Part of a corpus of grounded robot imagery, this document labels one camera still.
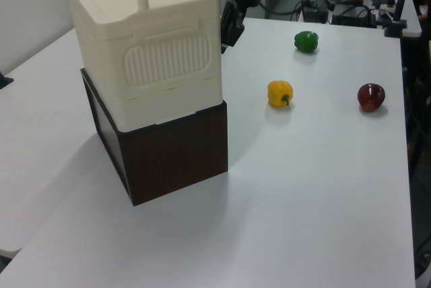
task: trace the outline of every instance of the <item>yellow bell pepper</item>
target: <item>yellow bell pepper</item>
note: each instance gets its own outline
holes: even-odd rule
[[[287,81],[272,81],[268,84],[268,101],[274,106],[289,105],[294,98],[294,89]]]

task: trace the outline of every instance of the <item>dark wooden box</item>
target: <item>dark wooden box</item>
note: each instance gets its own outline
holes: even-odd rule
[[[98,134],[133,205],[228,171],[227,109],[218,106],[131,132],[120,132],[85,69]]]

